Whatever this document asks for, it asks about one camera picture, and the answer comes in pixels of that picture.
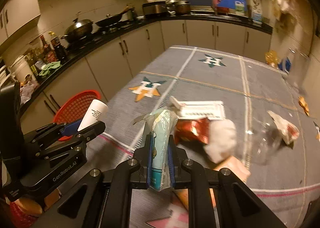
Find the white plastic bottle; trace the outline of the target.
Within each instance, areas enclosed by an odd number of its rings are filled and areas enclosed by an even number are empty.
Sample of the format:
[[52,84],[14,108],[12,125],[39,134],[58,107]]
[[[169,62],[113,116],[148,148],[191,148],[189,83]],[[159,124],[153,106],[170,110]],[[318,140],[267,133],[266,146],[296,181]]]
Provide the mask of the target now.
[[93,99],[84,117],[82,118],[82,121],[80,122],[78,131],[81,131],[89,127],[90,125],[100,121],[101,117],[104,116],[104,114],[106,114],[107,111],[107,104],[103,103],[98,99]]

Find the teal tissue packet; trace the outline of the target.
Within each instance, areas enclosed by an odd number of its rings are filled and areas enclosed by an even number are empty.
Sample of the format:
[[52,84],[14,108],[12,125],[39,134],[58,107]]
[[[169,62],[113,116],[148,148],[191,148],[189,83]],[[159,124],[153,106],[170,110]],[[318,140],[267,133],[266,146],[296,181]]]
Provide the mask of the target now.
[[170,187],[168,146],[169,137],[173,132],[178,117],[167,107],[141,115],[132,122],[144,122],[141,146],[146,143],[146,136],[151,135],[151,148],[148,160],[148,183],[156,191]]

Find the white bag red lettering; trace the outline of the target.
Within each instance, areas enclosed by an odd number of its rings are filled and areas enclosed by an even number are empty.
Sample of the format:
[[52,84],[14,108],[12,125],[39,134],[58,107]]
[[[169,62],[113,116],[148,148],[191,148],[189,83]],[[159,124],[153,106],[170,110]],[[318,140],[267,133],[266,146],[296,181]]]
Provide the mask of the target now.
[[272,111],[267,111],[267,113],[272,118],[279,134],[282,137],[282,140],[286,143],[286,145],[287,146],[293,145],[293,143],[299,137],[299,134],[300,134],[299,129],[291,122],[282,118],[280,115]]

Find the red plastic mesh basket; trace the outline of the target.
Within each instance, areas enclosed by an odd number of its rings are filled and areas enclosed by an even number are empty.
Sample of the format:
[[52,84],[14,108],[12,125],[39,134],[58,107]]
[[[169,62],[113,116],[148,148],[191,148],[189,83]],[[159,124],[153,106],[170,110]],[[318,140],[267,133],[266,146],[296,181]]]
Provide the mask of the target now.
[[53,122],[71,123],[82,120],[93,99],[100,100],[101,95],[95,90],[82,91],[71,97],[55,114]]

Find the green dish cloth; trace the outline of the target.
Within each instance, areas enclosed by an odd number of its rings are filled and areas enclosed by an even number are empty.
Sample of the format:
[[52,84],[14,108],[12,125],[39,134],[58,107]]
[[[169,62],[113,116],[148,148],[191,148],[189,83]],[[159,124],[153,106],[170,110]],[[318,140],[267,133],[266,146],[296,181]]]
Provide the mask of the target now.
[[44,79],[44,78],[50,76],[56,69],[58,69],[60,67],[61,67],[61,62],[59,62],[59,61],[46,64],[41,69],[39,76]]

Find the white bucket on counter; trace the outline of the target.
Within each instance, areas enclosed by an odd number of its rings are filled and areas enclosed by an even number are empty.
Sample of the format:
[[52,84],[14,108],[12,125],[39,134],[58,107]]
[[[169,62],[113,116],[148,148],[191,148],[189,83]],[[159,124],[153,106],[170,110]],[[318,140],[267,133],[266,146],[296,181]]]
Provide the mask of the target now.
[[24,82],[27,75],[30,75],[33,80],[36,80],[27,60],[22,55],[14,61],[10,66],[10,69],[16,79],[20,82]]

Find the red foil snack wrapper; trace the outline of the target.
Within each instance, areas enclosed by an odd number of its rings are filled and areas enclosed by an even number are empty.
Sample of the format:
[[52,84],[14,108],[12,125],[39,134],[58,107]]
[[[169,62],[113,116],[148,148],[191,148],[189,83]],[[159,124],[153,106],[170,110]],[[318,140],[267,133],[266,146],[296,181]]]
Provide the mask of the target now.
[[206,117],[196,120],[179,119],[174,131],[175,143],[197,141],[207,145],[209,143],[209,124],[210,121]]

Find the dark sauce bottle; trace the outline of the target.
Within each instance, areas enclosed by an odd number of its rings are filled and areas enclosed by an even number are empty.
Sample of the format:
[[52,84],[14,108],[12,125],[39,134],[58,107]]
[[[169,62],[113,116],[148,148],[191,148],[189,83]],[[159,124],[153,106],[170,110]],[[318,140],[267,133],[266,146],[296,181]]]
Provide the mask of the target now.
[[57,62],[57,58],[55,56],[55,53],[52,50],[51,46],[46,42],[44,36],[40,35],[40,39],[41,39],[42,44],[43,44],[43,52],[44,52],[44,55],[46,56],[47,62],[48,63]]

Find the clear plastic bag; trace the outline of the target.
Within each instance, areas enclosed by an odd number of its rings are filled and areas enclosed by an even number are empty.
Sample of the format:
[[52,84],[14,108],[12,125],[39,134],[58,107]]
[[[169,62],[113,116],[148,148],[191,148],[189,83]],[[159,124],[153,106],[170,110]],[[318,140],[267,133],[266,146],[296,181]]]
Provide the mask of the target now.
[[249,160],[251,164],[267,165],[280,147],[281,136],[273,119],[255,116],[252,120]]

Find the yellow-capped dark bottle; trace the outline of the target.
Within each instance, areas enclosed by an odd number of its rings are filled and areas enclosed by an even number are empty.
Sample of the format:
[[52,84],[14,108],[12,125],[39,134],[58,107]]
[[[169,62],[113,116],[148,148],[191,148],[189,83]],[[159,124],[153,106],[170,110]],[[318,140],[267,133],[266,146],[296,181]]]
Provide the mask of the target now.
[[66,53],[65,48],[61,44],[59,37],[54,32],[49,32],[49,35],[51,37],[50,41],[52,43],[52,46],[54,48],[54,51],[56,53],[58,60],[62,64],[66,63],[67,62],[67,53]]

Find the white flattened carton box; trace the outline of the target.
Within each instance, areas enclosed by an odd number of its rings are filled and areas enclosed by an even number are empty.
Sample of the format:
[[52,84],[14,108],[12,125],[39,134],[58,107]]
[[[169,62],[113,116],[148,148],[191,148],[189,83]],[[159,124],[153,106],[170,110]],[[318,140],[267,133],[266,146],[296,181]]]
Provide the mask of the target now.
[[225,120],[225,109],[222,101],[178,101],[170,97],[169,107],[177,114],[179,119],[196,120]]

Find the black frying pan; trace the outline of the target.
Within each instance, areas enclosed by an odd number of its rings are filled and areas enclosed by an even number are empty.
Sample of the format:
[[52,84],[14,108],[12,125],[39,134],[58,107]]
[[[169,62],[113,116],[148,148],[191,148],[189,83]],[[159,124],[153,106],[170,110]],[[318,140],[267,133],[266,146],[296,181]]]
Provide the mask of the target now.
[[107,15],[105,19],[97,21],[95,24],[100,27],[100,28],[105,28],[105,27],[109,27],[111,25],[114,25],[116,23],[118,23],[123,14],[127,13],[130,10],[130,7],[127,6],[122,12],[120,12],[119,14],[116,15]]

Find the clear glass pitcher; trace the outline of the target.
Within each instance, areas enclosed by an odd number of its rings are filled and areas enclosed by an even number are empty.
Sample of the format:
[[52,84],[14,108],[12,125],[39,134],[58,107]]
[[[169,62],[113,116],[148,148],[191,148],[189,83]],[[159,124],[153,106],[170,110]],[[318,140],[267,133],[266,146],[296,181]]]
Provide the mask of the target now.
[[287,58],[289,58],[291,62],[291,67],[285,80],[292,88],[300,92],[310,64],[310,57],[304,53],[289,48]]

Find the rectangular steel cooker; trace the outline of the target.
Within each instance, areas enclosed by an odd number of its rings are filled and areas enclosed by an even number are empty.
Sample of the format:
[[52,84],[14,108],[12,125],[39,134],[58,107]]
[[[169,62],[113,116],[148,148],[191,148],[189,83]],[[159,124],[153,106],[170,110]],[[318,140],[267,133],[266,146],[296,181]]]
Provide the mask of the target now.
[[142,5],[144,16],[154,15],[154,14],[164,14],[167,12],[167,7],[165,1],[156,1],[144,3]]

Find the steel cooking pot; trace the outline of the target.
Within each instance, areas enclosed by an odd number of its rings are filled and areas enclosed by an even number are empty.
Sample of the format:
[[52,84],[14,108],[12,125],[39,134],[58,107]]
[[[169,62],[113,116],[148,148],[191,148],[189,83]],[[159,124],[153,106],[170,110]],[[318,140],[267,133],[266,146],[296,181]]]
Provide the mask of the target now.
[[175,1],[174,7],[176,15],[187,15],[191,12],[191,6],[188,0]]

